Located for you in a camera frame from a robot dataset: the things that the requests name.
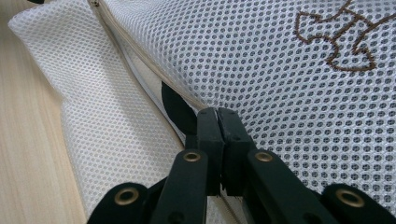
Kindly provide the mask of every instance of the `embroidery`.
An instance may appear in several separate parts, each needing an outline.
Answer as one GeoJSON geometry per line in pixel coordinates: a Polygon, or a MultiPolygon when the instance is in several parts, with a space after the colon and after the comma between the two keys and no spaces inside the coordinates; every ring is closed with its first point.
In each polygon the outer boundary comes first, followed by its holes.
{"type": "Polygon", "coordinates": [[[305,44],[311,44],[313,40],[315,39],[323,39],[329,43],[332,44],[333,47],[333,54],[326,59],[326,64],[328,64],[330,67],[336,69],[336,70],[341,70],[341,71],[369,71],[372,69],[376,68],[376,63],[375,63],[375,57],[373,56],[372,52],[367,48],[362,48],[358,47],[358,45],[361,43],[361,41],[366,37],[371,31],[373,31],[376,27],[378,27],[381,24],[384,24],[390,20],[393,20],[396,18],[396,13],[392,14],[390,16],[387,16],[380,21],[373,23],[369,20],[367,20],[365,17],[362,15],[351,11],[347,7],[351,4],[352,0],[347,0],[346,3],[338,10],[338,12],[328,18],[328,19],[322,19],[322,16],[319,14],[314,14],[314,13],[307,13],[307,12],[299,12],[297,14],[296,22],[295,22],[295,34],[297,35],[297,38],[303,41],[305,44]],[[352,19],[349,21],[346,25],[342,26],[337,32],[330,35],[312,35],[309,36],[308,38],[305,38],[302,36],[301,31],[300,31],[300,24],[301,24],[301,19],[302,17],[310,17],[314,19],[314,23],[326,23],[326,22],[333,22],[337,21],[340,19],[341,16],[350,16],[352,19]],[[343,66],[342,64],[337,64],[334,60],[338,59],[339,53],[340,53],[340,44],[339,40],[342,35],[344,35],[348,30],[351,28],[357,29],[359,28],[360,31],[357,34],[357,38],[353,40],[353,44],[349,45],[350,46],[350,52],[352,55],[364,55],[366,59],[368,59],[368,63],[365,65],[360,65],[360,66],[343,66]]]}

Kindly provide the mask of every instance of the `wooden table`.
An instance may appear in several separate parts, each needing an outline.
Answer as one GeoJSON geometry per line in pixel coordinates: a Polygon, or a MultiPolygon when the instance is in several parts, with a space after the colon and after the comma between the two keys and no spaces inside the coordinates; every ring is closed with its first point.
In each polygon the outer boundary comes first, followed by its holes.
{"type": "Polygon", "coordinates": [[[0,0],[0,223],[85,223],[64,145],[62,99],[7,26],[34,6],[0,0]]]}

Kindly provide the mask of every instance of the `wood grain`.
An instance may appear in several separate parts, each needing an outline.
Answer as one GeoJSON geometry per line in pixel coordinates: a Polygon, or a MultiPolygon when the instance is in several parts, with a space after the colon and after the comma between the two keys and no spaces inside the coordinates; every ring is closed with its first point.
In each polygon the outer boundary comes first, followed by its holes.
{"type": "Polygon", "coordinates": [[[64,145],[62,99],[7,27],[34,6],[0,0],[0,223],[85,223],[64,145]]]}

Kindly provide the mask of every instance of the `white mesh fabric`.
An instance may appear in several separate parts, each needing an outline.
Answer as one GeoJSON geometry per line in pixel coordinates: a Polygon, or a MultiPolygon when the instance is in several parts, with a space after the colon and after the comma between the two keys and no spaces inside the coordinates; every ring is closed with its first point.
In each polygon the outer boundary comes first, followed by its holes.
{"type": "Polygon", "coordinates": [[[395,1],[104,0],[186,97],[237,110],[311,189],[396,215],[395,1]]]}
{"type": "MultiPolygon", "coordinates": [[[[88,215],[115,185],[149,187],[168,175],[182,145],[86,1],[54,1],[9,26],[64,97],[64,139],[88,215]]],[[[219,206],[208,200],[208,223],[230,219],[219,206]]]]}

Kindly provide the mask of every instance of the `brown thread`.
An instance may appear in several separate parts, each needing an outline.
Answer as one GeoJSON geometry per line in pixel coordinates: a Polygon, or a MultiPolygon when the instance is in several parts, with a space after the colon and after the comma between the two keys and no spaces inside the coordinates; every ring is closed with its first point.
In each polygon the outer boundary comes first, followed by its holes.
{"type": "Polygon", "coordinates": [[[328,64],[333,69],[341,70],[341,71],[349,71],[349,72],[359,72],[359,71],[373,70],[373,69],[376,68],[375,58],[374,58],[373,54],[371,53],[371,51],[368,48],[360,48],[360,49],[358,49],[358,45],[363,40],[363,38],[369,32],[374,30],[376,27],[378,27],[379,25],[381,25],[381,24],[383,24],[383,23],[385,23],[387,21],[395,19],[396,18],[396,13],[381,19],[379,22],[372,23],[371,21],[369,21],[367,18],[363,17],[362,15],[357,14],[357,13],[347,9],[347,7],[351,4],[351,2],[352,2],[352,0],[346,1],[346,3],[338,10],[338,12],[334,16],[332,16],[332,17],[330,17],[328,19],[324,19],[324,20],[321,20],[321,16],[319,14],[313,14],[313,13],[307,13],[307,12],[300,11],[297,14],[297,18],[296,18],[296,22],[295,22],[295,26],[294,26],[295,34],[296,34],[297,38],[300,39],[305,44],[311,44],[314,39],[319,39],[319,38],[331,43],[332,47],[334,48],[334,53],[332,54],[331,57],[326,59],[326,64],[328,64]],[[311,18],[313,18],[315,20],[316,23],[323,23],[323,22],[329,22],[331,20],[334,20],[334,19],[336,19],[337,17],[339,17],[343,13],[351,14],[353,16],[353,20],[351,22],[349,22],[347,25],[345,25],[343,28],[341,28],[341,30],[334,37],[330,37],[328,35],[314,35],[314,36],[311,36],[311,37],[305,39],[305,38],[303,38],[300,35],[299,27],[300,27],[300,19],[301,19],[302,16],[311,17],[311,18]],[[354,24],[356,24],[358,21],[365,22],[366,25],[368,26],[368,28],[366,30],[364,30],[359,35],[359,37],[355,40],[354,44],[352,45],[352,50],[351,51],[352,51],[353,55],[365,54],[367,59],[369,60],[369,65],[368,66],[362,66],[362,67],[342,67],[342,66],[338,66],[338,65],[333,63],[333,60],[337,57],[337,54],[339,53],[339,49],[340,49],[340,47],[338,46],[336,40],[341,35],[343,35],[348,29],[350,29],[354,24]]]}

